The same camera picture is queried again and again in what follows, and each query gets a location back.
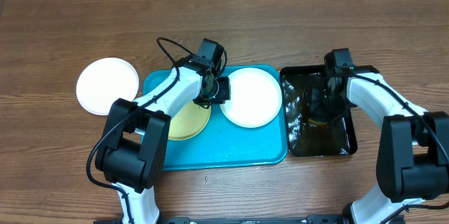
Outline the green yellow sponge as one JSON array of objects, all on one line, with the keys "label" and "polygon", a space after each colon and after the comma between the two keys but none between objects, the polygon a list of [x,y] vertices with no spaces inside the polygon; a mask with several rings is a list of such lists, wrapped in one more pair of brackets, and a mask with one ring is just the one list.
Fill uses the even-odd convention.
[{"label": "green yellow sponge", "polygon": [[313,124],[315,126],[327,126],[328,122],[326,121],[319,121],[319,120],[313,120],[313,119],[308,119],[307,121],[309,124]]}]

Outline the yellow plate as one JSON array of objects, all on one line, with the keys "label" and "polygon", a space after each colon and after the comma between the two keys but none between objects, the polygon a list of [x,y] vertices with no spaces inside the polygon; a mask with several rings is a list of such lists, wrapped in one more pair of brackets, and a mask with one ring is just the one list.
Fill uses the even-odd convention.
[{"label": "yellow plate", "polygon": [[200,133],[207,125],[211,108],[203,108],[193,101],[187,103],[170,121],[169,140],[186,140]]}]

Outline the white plate blue rim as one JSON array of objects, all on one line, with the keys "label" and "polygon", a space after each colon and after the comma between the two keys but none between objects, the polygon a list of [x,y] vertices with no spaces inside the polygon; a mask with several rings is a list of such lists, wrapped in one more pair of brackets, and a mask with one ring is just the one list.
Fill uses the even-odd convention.
[{"label": "white plate blue rim", "polygon": [[265,70],[244,67],[229,75],[230,99],[221,104],[223,114],[237,126],[257,128],[271,122],[281,109],[281,88]]}]

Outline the white pink plate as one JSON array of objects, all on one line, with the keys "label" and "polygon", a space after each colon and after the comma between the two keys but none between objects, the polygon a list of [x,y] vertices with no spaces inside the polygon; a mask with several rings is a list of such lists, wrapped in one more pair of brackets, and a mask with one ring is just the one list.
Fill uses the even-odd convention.
[{"label": "white pink plate", "polygon": [[120,58],[102,58],[92,62],[80,74],[76,97],[80,106],[96,115],[108,115],[118,98],[133,101],[140,80],[135,68]]}]

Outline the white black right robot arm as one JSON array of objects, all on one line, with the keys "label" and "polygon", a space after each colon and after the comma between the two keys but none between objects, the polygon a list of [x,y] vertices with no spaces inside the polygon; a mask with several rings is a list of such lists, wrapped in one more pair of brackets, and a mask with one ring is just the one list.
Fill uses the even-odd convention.
[{"label": "white black right robot arm", "polygon": [[302,114],[331,126],[361,108],[381,130],[375,186],[345,206],[338,223],[402,223],[410,209],[442,210],[426,202],[448,193],[448,114],[428,112],[390,87],[373,66],[306,67]]}]

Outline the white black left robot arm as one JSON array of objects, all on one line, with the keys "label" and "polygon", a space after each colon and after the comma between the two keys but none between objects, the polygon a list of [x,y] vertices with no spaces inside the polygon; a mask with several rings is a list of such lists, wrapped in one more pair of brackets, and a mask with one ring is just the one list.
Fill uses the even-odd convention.
[{"label": "white black left robot arm", "polygon": [[229,79],[223,71],[221,66],[187,62],[174,67],[148,94],[112,104],[102,137],[86,163],[103,172],[106,181],[86,173],[92,183],[118,192],[121,223],[158,222],[154,185],[162,172],[170,121],[191,101],[206,108],[229,100]]}]

